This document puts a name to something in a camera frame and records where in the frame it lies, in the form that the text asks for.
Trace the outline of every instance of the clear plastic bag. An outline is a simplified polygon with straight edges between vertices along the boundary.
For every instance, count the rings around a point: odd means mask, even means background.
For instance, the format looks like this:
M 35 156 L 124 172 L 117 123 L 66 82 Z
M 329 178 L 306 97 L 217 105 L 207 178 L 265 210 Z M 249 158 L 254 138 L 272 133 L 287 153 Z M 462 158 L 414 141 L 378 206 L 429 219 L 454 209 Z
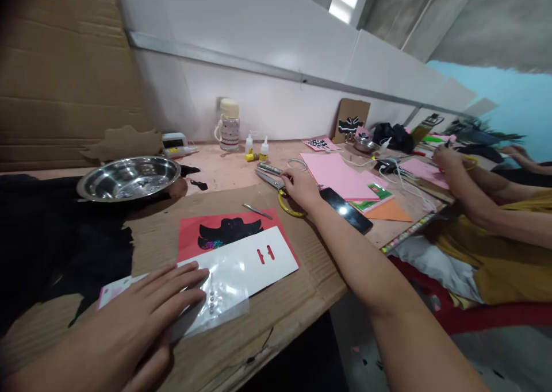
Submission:
M 200 268 L 209 269 L 209 276 L 201 284 L 201 290 L 207 296 L 201 303 L 182 312 L 171 328 L 171 341 L 197 335 L 249 312 L 249 293 L 242 262 L 235 258 L 201 255 L 178 263 L 178 266 L 193 260 L 199 262 Z

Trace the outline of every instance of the yellow shirt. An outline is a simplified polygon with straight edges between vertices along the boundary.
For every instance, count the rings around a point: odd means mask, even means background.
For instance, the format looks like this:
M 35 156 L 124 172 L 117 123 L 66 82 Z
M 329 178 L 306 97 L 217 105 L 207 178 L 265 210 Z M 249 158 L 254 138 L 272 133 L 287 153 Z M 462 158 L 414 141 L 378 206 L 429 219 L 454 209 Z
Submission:
M 500 208 L 552 214 L 552 189 Z M 435 222 L 426 236 L 443 252 L 477 268 L 474 278 L 485 303 L 552 302 L 552 250 L 495 235 L 466 216 Z

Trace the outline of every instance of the white cloth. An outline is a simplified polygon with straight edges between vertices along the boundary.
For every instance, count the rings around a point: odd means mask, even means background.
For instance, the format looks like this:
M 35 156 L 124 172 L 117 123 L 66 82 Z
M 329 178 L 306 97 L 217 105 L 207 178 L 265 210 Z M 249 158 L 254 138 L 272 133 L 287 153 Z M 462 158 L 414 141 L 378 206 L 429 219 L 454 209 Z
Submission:
M 410 237 L 390 254 L 437 280 L 445 289 L 484 303 L 473 279 L 476 269 L 442 252 L 424 236 Z

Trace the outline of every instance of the concrete floor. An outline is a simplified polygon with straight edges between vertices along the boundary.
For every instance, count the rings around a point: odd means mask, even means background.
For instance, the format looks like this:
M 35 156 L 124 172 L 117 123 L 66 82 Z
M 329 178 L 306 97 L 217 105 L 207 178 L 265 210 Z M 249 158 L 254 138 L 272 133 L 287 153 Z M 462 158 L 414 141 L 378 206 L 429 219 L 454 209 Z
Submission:
M 366 308 L 349 293 L 330 315 L 350 391 L 389 390 Z M 493 392 L 552 390 L 546 366 L 552 329 L 501 328 L 455 335 L 453 340 Z

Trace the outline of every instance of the yellow scissors handle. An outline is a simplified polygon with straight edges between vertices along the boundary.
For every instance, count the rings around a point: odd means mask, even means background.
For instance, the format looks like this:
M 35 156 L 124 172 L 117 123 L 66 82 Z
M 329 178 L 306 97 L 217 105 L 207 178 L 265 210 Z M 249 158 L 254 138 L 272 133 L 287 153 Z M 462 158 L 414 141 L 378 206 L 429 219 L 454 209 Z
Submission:
M 287 212 L 288 214 L 290 215 L 293 215 L 294 217 L 297 217 L 297 218 L 303 218 L 306 213 L 299 213 L 297 211 L 294 211 L 290 208 L 288 208 L 284 203 L 283 203 L 283 198 L 282 197 L 285 197 L 287 194 L 284 192 L 284 190 L 279 190 L 278 191 L 278 202 L 280 203 L 280 206 L 283 208 L 283 210 L 285 212 Z
M 466 171 L 471 171 L 473 168 L 475 168 L 479 164 L 479 161 L 477 160 L 477 158 L 474 158 L 473 156 L 462 155 L 462 157 L 464 157 L 466 159 L 469 159 L 470 161 L 473 162 L 473 164 L 471 164 L 471 166 L 469 168 L 466 168 Z

